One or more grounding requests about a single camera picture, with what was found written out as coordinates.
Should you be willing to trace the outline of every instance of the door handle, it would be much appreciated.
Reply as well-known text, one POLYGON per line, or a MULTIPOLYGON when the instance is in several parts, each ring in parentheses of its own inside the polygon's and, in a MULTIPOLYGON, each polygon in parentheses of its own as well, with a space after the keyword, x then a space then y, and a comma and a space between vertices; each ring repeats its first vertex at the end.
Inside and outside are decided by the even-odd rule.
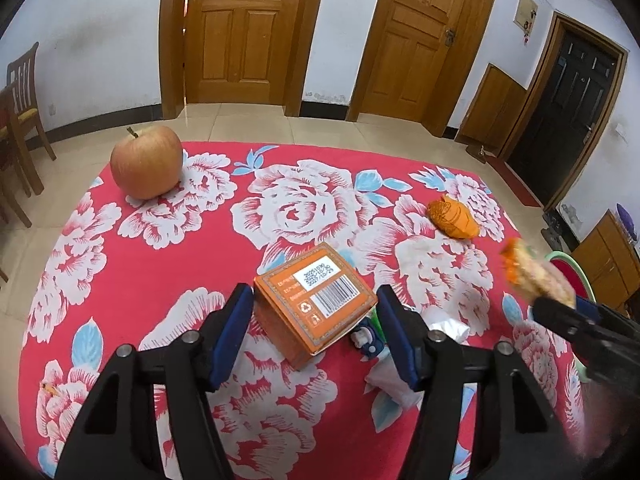
POLYGON ((591 139, 591 136, 593 135, 593 129, 596 127, 596 123, 591 123, 591 126, 587 126, 587 134, 584 136, 584 139, 582 140, 583 144, 586 144, 587 142, 589 142, 589 139, 591 139))
POLYGON ((448 28, 445 32, 444 45, 451 46, 453 45, 454 40, 456 39, 456 31, 452 28, 448 28))

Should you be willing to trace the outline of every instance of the tiled floor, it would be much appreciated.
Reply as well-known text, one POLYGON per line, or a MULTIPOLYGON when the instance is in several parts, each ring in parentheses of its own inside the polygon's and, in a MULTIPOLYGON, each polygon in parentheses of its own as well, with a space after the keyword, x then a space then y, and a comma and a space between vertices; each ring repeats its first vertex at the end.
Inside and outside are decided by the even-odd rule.
MULTIPOLYGON (((242 104, 190 105, 180 118, 163 122, 182 140, 315 144, 471 171, 491 188, 522 237, 541 253, 549 251, 540 235, 546 226, 542 209, 523 206, 489 164, 467 155, 462 144, 431 136, 420 124, 367 114, 361 114, 357 123, 286 118, 281 107, 242 104)), ((18 359, 31 299, 66 219, 109 161, 113 145, 126 135, 126 128, 120 127, 56 142, 54 162, 43 148, 33 152, 45 185, 40 196, 25 197, 14 176, 6 176, 33 222, 25 229, 12 216, 9 225, 0 224, 0 266, 10 277, 7 284, 0 284, 0 415, 19 442, 18 359)))

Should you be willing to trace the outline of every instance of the robotic arm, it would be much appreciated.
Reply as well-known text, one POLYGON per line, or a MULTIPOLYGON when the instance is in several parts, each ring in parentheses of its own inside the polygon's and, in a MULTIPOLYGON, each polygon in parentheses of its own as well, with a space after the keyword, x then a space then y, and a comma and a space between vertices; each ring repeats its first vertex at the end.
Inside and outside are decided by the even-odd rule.
MULTIPOLYGON (((225 307, 209 314, 200 330, 185 332, 153 350, 120 346, 76 418, 56 480, 78 480, 88 470, 95 480, 165 479, 154 384, 166 387, 182 478, 234 479, 206 393, 228 380, 251 319, 253 299, 251 288, 239 284, 225 307)), ((598 463, 580 463, 544 393, 509 343, 499 342, 490 350, 459 345, 445 333, 429 330, 388 285, 378 289, 376 308, 400 377, 414 391, 424 391, 399 478, 449 479, 465 383, 478 384, 469 478, 631 478, 620 473, 625 471, 625 460, 635 458, 635 433, 628 431, 624 442, 612 444, 607 450, 612 454, 598 463), (607 476, 609 472, 618 475, 607 476)), ((618 328, 622 323, 627 333, 623 335, 544 299, 536 301, 533 314, 537 322, 574 345, 594 378, 640 394, 640 346, 630 337, 636 334, 631 325, 611 321, 618 328)))

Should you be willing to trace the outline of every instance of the door frame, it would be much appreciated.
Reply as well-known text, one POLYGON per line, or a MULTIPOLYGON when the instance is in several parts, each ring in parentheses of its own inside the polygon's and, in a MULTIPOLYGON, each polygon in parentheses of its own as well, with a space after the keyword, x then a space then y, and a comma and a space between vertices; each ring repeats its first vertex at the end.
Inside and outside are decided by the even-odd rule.
MULTIPOLYGON (((287 65, 283 99, 285 115, 300 114, 306 67, 320 0, 300 0, 287 65)), ((184 108, 184 0, 160 0, 158 27, 158 69, 162 118, 175 119, 184 108)))
POLYGON ((554 12, 551 19, 551 27, 549 28, 549 32, 546 37, 545 47, 542 51, 542 55, 540 56, 540 60, 538 61, 538 66, 529 85, 529 89, 527 89, 522 110, 507 136, 502 149, 498 153, 498 158, 505 163, 511 156, 511 153, 513 153, 520 137, 523 135, 533 116, 533 112, 536 110, 536 107, 540 102, 542 92, 544 91, 546 83, 551 76, 551 71, 553 70, 556 58, 558 57, 558 53, 562 47, 564 34, 566 32, 571 32, 576 36, 593 43, 604 52, 607 52, 616 58, 617 63, 609 94, 607 95, 600 116, 596 120, 594 134, 584 145, 582 152, 576 159, 567 178, 551 199, 549 199, 549 201, 544 205, 545 211, 555 208, 564 198, 569 191, 569 188, 573 185, 576 178, 578 178, 578 175, 580 175, 582 168, 584 168, 584 165, 587 163, 587 160, 589 160, 591 153, 593 153, 600 137, 604 133, 604 129, 609 123, 609 118, 611 117, 613 107, 616 103, 616 99, 618 98, 618 93, 620 92, 626 68, 626 58, 628 56, 628 52, 622 46, 618 45, 613 40, 610 40, 603 34, 587 27, 585 24, 578 22, 569 16, 566 16, 565 14, 561 14, 557 11, 554 12))
MULTIPOLYGON (((386 17, 393 0, 378 0, 367 36, 356 85, 353 89, 347 121, 358 119, 378 49, 383 39, 386 17)), ((462 94, 466 78, 484 36, 494 0, 465 0, 456 27, 456 40, 449 49, 440 75, 420 121, 431 135, 442 137, 449 118, 462 94)))

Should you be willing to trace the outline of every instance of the white wall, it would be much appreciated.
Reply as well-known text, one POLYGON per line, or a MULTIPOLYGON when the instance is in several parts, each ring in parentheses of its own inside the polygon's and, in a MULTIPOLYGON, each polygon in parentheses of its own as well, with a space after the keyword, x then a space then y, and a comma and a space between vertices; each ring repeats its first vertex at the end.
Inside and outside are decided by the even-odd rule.
POLYGON ((303 99, 348 105, 378 0, 320 0, 303 99))
POLYGON ((538 14, 529 43, 525 45, 523 31, 513 22, 518 0, 495 0, 476 60, 449 119, 449 126, 458 128, 462 124, 489 63, 528 88, 542 54, 553 15, 553 0, 534 1, 538 4, 538 14))
POLYGON ((0 39, 0 66, 39 41, 46 130, 160 102, 160 0, 26 0, 0 39))
POLYGON ((612 5, 602 7, 589 0, 555 0, 555 4, 561 12, 629 51, 609 124, 558 211, 580 240, 608 208, 615 210, 616 203, 621 203, 640 226, 640 48, 612 5), (626 139, 615 132, 617 124, 622 125, 626 139))

